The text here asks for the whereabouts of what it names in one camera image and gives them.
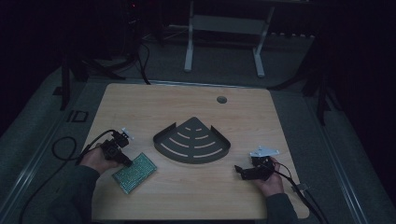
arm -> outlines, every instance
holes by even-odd
[[[92,195],[96,180],[107,169],[117,167],[97,147],[87,153],[66,180],[58,198],[49,206],[45,223],[91,223]]]
[[[275,163],[275,170],[279,171],[279,163]],[[265,197],[267,206],[268,224],[293,224],[298,223],[297,214],[290,202],[288,195],[283,190],[282,177],[273,173],[266,181],[253,180]]]

sleeve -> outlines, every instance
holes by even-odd
[[[45,223],[91,223],[92,195],[99,173],[76,166],[60,195],[49,205]]]
[[[267,224],[298,223],[297,214],[287,194],[279,193],[265,199],[267,205]]]

green sponge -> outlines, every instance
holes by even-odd
[[[157,166],[142,152],[134,159],[132,166],[120,169],[113,174],[113,178],[129,194],[156,170]]]

light wood tabletop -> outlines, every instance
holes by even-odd
[[[220,104],[219,96],[226,97],[227,102]],[[209,129],[215,127],[231,142],[225,157],[204,164],[187,164],[157,151],[153,142],[156,133],[192,117]],[[266,218],[261,193],[234,169],[235,165],[252,168],[248,153],[258,146],[278,149],[280,154],[275,158],[290,169],[293,180],[299,183],[267,90],[110,84],[85,146],[104,131],[122,128],[134,136],[134,141],[122,152],[131,160],[144,152],[158,169],[130,194],[125,194],[111,176],[120,167],[105,172],[93,194],[95,220]],[[288,173],[284,168],[280,172]],[[284,187],[298,217],[308,217],[308,209],[287,180]]]

dark background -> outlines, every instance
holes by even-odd
[[[151,5],[141,17],[151,32],[161,33],[158,22],[165,26],[187,24],[189,1],[147,2]],[[216,2],[213,10],[223,10],[224,14],[233,12],[231,8],[222,7],[221,1]],[[251,2],[267,4],[263,3],[265,1]],[[277,8],[270,32],[316,36],[320,48],[311,52],[314,57],[309,58],[316,60],[309,60],[308,64],[315,67],[325,62],[328,65],[329,86],[335,90],[384,188],[395,203],[394,3],[367,0],[311,1],[309,4],[275,2]],[[92,57],[109,57],[110,50],[103,46],[111,45],[111,37],[108,26],[100,20],[104,15],[97,13],[97,8],[103,9],[103,3],[93,0],[0,2],[0,134],[18,116],[47,75],[61,65],[65,49],[72,46]],[[261,9],[254,8],[257,11],[251,14],[260,15]],[[113,22],[120,25],[122,19]]]

